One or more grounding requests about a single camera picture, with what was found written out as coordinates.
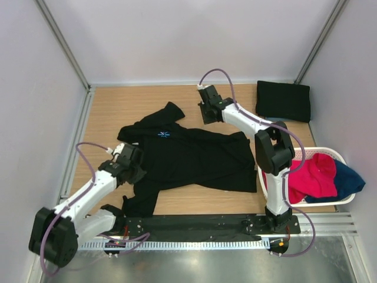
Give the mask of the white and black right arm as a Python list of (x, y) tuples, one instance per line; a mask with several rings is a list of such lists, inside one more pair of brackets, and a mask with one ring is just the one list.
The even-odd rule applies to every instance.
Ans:
[(254, 138), (254, 157), (259, 169), (265, 174), (267, 186), (265, 224), (270, 232), (281, 232), (292, 217), (287, 173), (295, 156), (286, 125), (258, 118), (233, 98), (223, 99), (213, 85), (199, 84), (197, 91), (201, 97), (199, 107), (204, 123), (231, 124)]

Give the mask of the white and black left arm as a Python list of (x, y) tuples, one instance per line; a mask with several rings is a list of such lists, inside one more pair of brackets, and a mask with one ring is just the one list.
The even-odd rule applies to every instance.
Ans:
[(84, 186), (54, 208), (43, 207), (36, 213), (28, 249), (42, 261), (63, 268), (82, 244), (103, 232), (117, 236), (124, 231), (121, 209), (105, 205), (93, 215), (89, 211), (119, 186), (133, 185), (144, 177), (143, 151), (127, 143), (105, 151), (111, 159), (91, 169), (91, 179)]

